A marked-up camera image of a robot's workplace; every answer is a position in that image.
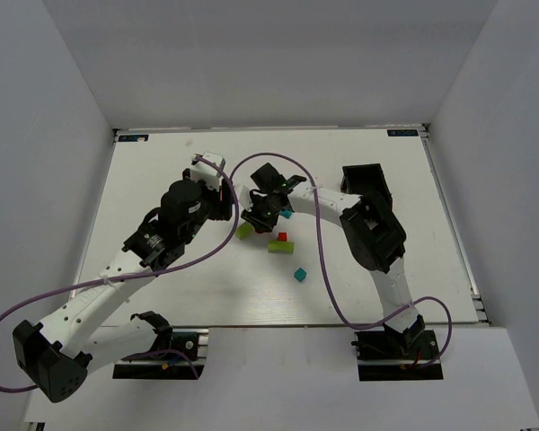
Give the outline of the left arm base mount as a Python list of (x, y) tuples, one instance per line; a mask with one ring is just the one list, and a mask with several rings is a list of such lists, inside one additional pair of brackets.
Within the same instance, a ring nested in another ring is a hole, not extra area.
[(204, 371), (208, 354), (207, 329), (174, 329), (166, 341), (148, 353), (135, 354), (113, 366), (114, 380), (193, 381)]

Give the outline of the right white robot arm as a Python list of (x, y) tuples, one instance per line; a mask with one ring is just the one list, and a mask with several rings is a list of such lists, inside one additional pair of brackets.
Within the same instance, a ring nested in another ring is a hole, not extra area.
[(258, 233), (270, 233), (283, 210), (339, 226), (352, 257), (374, 280), (388, 344), (406, 354), (425, 329), (404, 274), (406, 233), (380, 164), (346, 165), (342, 172), (336, 191), (313, 185), (308, 176), (287, 179), (265, 163), (251, 175), (256, 188), (244, 195), (242, 219)]

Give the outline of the teal arch block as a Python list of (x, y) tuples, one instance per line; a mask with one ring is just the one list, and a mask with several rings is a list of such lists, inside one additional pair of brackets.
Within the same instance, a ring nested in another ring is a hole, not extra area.
[(280, 215), (286, 219), (289, 219), (293, 215), (293, 212), (291, 210), (284, 209), (280, 212)]

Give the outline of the black plastic bin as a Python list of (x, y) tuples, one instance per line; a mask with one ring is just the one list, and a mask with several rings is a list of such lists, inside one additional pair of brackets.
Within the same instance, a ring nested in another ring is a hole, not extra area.
[(382, 195), (389, 206), (393, 204), (393, 197), (380, 163), (346, 165), (342, 167), (342, 172), (340, 183), (342, 193), (364, 195), (373, 189)]

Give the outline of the long green block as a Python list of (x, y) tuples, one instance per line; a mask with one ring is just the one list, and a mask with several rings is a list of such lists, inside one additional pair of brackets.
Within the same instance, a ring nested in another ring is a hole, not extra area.
[(295, 244), (289, 241), (270, 241), (267, 247), (268, 253), (292, 255), (295, 252)]

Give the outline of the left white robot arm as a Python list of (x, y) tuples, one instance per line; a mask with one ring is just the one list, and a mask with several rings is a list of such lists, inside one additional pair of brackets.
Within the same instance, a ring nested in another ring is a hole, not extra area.
[(53, 403), (70, 397), (102, 358), (93, 333), (185, 252), (208, 220), (227, 220), (233, 197), (221, 168), (198, 162), (162, 196), (92, 287), (37, 323), (13, 330), (19, 367)]

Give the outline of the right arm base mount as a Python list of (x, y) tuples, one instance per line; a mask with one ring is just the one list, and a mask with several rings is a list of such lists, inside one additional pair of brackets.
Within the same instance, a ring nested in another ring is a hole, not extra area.
[(441, 381), (444, 379), (435, 332), (424, 330), (412, 347), (403, 352), (392, 346), (381, 330), (360, 331), (351, 341), (361, 382)]

